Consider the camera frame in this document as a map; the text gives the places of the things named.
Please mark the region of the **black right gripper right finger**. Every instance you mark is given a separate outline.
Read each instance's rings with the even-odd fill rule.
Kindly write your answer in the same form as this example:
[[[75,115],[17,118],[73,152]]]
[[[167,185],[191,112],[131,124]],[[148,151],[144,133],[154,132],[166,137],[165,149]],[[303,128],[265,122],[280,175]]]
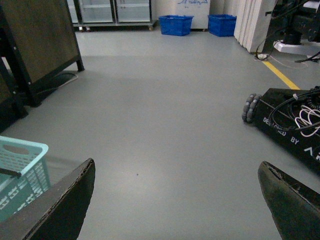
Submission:
[[[283,240],[320,238],[320,194],[263,161],[257,171],[263,198]]]

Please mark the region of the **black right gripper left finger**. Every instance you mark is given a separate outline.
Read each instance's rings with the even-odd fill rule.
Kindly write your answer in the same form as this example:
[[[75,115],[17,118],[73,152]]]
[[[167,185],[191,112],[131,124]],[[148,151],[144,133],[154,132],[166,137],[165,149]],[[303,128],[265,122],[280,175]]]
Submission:
[[[92,158],[0,224],[2,240],[76,240],[94,191]]]

